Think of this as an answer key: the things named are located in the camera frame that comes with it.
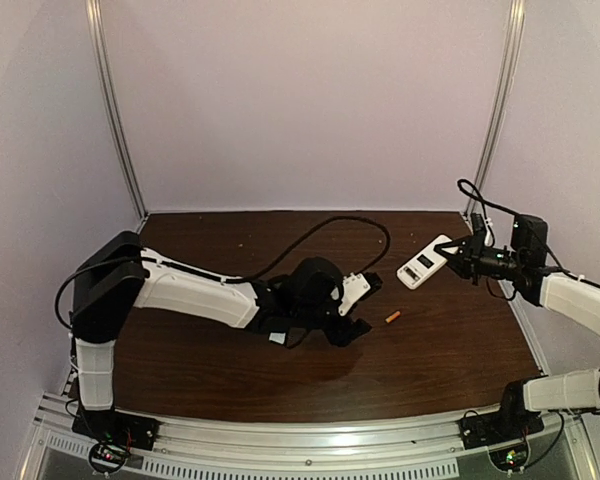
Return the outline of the white remote control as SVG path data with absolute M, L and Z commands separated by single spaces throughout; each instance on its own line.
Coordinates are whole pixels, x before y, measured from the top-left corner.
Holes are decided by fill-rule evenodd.
M 449 242 L 451 242 L 450 237 L 444 234 L 438 235 L 397 269 L 397 279 L 410 290 L 418 289 L 447 263 L 447 258 L 438 253 L 435 247 Z

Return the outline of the orange AAA battery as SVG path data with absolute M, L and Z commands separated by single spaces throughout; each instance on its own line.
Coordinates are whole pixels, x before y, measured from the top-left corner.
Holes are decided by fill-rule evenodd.
M 385 323 L 390 324 L 393 321 L 395 321 L 397 318 L 399 318 L 400 316 L 401 316 L 401 312 L 396 311 L 396 312 L 392 313 L 391 315 L 389 315 L 387 318 L 385 318 Z

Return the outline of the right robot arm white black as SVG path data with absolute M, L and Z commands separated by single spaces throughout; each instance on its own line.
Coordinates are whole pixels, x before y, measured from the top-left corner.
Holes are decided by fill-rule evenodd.
M 472 234 L 434 246 L 459 277 L 511 282 L 536 307 L 560 314 L 600 337 L 600 286 L 548 266 L 548 224 L 533 215 L 514 217 L 511 247 L 485 244 L 486 224 L 471 215 Z M 501 409 L 517 415 L 541 411 L 600 411 L 600 367 L 515 381 L 507 385 Z

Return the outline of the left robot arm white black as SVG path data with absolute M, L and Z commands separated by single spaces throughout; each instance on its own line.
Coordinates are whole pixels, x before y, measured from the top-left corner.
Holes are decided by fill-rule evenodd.
M 382 285 L 373 272 L 343 274 L 322 257 L 302 260 L 270 280 L 226 276 L 196 268 L 141 245 L 123 231 L 86 260 L 63 284 L 73 289 L 67 327 L 88 412 L 114 407 L 114 347 L 132 309 L 173 311 L 267 336 L 295 347 L 290 336 L 322 332 L 346 347 L 371 329 L 353 319 L 357 304 Z

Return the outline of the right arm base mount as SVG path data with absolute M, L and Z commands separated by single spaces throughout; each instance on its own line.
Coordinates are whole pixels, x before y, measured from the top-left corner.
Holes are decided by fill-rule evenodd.
M 503 408 L 489 413 L 467 410 L 457 421 L 465 450 L 485 447 L 491 465 L 512 475 L 531 463 L 530 436 L 544 430 L 538 413 L 511 413 Z

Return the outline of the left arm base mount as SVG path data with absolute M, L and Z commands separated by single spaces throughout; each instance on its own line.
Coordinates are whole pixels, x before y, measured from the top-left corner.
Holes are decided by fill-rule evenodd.
M 71 430 L 95 441 L 87 453 L 87 462 L 97 474 L 109 476 L 125 466 L 133 449 L 151 451 L 159 426 L 160 422 L 150 417 L 79 408 Z

